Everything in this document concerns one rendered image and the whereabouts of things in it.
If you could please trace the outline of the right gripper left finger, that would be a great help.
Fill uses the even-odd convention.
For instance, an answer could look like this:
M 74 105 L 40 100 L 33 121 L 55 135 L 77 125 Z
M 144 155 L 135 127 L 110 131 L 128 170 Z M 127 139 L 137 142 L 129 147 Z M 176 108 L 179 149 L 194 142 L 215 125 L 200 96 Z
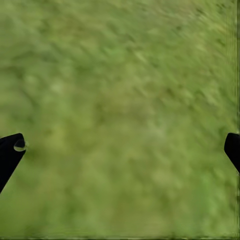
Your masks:
M 0 138 L 0 194 L 28 146 L 22 133 Z

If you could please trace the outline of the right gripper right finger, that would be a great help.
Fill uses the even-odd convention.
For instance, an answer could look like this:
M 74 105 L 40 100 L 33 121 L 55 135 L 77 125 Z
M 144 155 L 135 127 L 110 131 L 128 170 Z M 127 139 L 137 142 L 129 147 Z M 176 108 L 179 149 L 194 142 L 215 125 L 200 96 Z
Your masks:
M 240 135 L 229 133 L 227 135 L 224 151 L 240 173 Z

